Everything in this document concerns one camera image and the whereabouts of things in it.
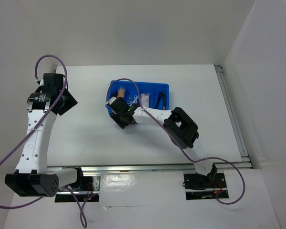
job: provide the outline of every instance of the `cable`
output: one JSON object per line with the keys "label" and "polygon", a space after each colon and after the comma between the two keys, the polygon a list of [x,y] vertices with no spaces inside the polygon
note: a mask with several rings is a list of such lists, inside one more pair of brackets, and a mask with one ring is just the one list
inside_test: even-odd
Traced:
{"label": "cable", "polygon": [[86,217],[85,217],[85,214],[84,214],[84,211],[83,211],[83,207],[85,206],[85,204],[87,203],[87,201],[88,201],[88,199],[83,203],[83,205],[81,206],[80,205],[80,202],[78,201],[78,199],[77,199],[77,197],[76,197],[76,195],[73,193],[73,191],[70,189],[70,188],[68,188],[67,186],[65,186],[64,187],[66,190],[68,190],[69,192],[71,192],[71,194],[72,194],[72,196],[74,197],[74,199],[75,199],[75,201],[76,201],[76,203],[77,203],[77,206],[78,206],[78,208],[80,209],[80,212],[81,212],[81,223],[82,223],[82,226],[84,227],[84,228],[87,228],[87,220],[86,220]]}
{"label": "cable", "polygon": [[201,162],[201,161],[204,161],[204,160],[207,160],[207,159],[220,160],[220,161],[224,161],[224,162],[230,164],[230,165],[238,172],[238,174],[239,174],[239,176],[240,176],[240,178],[241,178],[241,180],[242,180],[242,182],[243,182],[243,192],[242,192],[242,194],[240,195],[240,197],[239,197],[237,200],[232,201],[232,202],[225,203],[225,202],[222,202],[222,201],[218,198],[218,195],[221,194],[221,193],[224,192],[224,191],[218,192],[215,197],[216,197],[216,199],[217,199],[217,201],[218,201],[219,203],[224,204],[224,205],[231,205],[231,204],[237,203],[238,201],[241,200],[241,198],[243,198],[243,196],[244,196],[244,194],[245,194],[246,185],[245,185],[244,177],[243,177],[243,175],[240,173],[239,169],[238,169],[235,165],[233,165],[231,162],[229,162],[229,161],[227,161],[227,160],[225,160],[225,159],[219,158],[219,157],[215,157],[215,156],[208,157],[208,158],[202,158],[202,159],[199,159],[199,160],[197,160],[197,161],[192,160],[192,159],[188,156],[188,154],[184,151],[184,149],[182,149],[181,145],[178,143],[178,141],[175,139],[175,137],[174,137],[173,135],[171,135],[171,134],[164,128],[164,126],[163,126],[151,113],[149,113],[146,109],[143,108],[142,103],[141,103],[141,98],[140,98],[140,91],[139,91],[139,88],[138,88],[137,84],[136,84],[134,81],[132,81],[131,79],[128,79],[128,78],[121,78],[121,79],[117,79],[117,80],[113,81],[112,84],[111,84],[111,85],[109,86],[109,88],[108,88],[107,95],[106,95],[106,99],[108,99],[109,89],[112,87],[112,85],[115,84],[115,83],[118,82],[118,81],[121,81],[121,80],[127,80],[127,81],[130,81],[130,82],[132,82],[132,83],[134,84],[134,86],[135,86],[135,88],[136,88],[136,90],[137,90],[137,93],[138,93],[139,104],[140,104],[140,107],[142,108],[142,110],[143,110],[145,113],[147,113],[147,114],[169,135],[169,137],[171,138],[171,140],[175,143],[176,146],[178,146],[178,148],[181,150],[181,152],[183,153],[183,155],[184,155],[189,161],[191,161],[191,162],[193,162],[193,163],[198,163],[198,162]]}
{"label": "cable", "polygon": [[[54,101],[54,103],[52,104],[52,106],[48,109],[48,111],[41,117],[41,119],[39,120],[39,122],[34,126],[34,128],[0,161],[0,166],[13,154],[15,153],[15,151],[35,132],[36,128],[39,127],[39,125],[43,122],[43,120],[45,119],[45,117],[51,112],[51,110],[56,106],[56,104],[59,102],[60,98],[62,97],[62,94],[66,88],[66,85],[67,85],[67,69],[66,69],[66,66],[65,64],[62,62],[62,60],[60,58],[58,58],[57,56],[54,56],[54,55],[44,55],[42,56],[41,58],[39,58],[36,62],[36,65],[35,65],[35,78],[38,79],[37,77],[37,68],[38,68],[38,64],[39,62],[43,59],[43,58],[46,58],[46,57],[52,57],[52,58],[55,58],[56,60],[58,60],[62,67],[63,67],[63,70],[65,72],[65,81],[63,83],[63,87],[62,87],[62,90],[60,92],[60,94],[58,95],[57,99]],[[42,197],[39,197],[37,198],[36,200],[33,200],[32,202],[29,202],[29,203],[26,203],[26,204],[23,204],[23,205],[19,205],[19,206],[2,206],[0,205],[0,208],[1,209],[17,209],[17,208],[23,208],[23,207],[26,207],[30,204],[33,204],[35,203],[36,201],[42,199]]]}

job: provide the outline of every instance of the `blue bin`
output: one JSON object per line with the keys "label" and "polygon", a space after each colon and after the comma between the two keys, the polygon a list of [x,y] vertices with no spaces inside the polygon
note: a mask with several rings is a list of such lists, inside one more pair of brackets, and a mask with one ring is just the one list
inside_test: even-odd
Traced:
{"label": "blue bin", "polygon": [[[162,92],[165,95],[165,100],[166,100],[166,109],[169,110],[170,107],[170,95],[169,95],[169,85],[166,83],[146,83],[146,82],[135,82],[139,88],[139,91],[141,94],[149,94],[149,107],[150,108],[155,108],[159,93]],[[129,100],[130,96],[130,101],[134,100],[134,97],[138,95],[137,90],[132,82],[129,81],[118,81],[109,90],[108,98],[109,100],[112,95],[117,92],[120,87],[125,88],[125,95],[124,95],[124,100]],[[108,109],[109,115],[112,114],[112,110],[109,106],[106,106]],[[159,110],[163,109],[163,98],[161,98],[158,106]]]}

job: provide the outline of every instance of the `white wall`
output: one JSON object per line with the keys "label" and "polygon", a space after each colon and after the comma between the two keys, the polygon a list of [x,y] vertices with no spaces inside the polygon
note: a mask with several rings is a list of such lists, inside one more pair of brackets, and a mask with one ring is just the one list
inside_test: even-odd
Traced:
{"label": "white wall", "polygon": [[[30,28],[15,0],[0,0],[0,160],[25,136],[26,100],[37,86],[34,67],[45,51]],[[41,63],[39,73],[49,72],[49,60]],[[6,173],[12,173],[20,151],[0,169],[0,204],[9,206],[13,192],[4,184]],[[0,209],[0,228],[7,210]]]}
{"label": "white wall", "polygon": [[67,65],[222,64],[253,0],[19,0]]}
{"label": "white wall", "polygon": [[256,0],[224,63],[246,146],[286,229],[286,0]]}

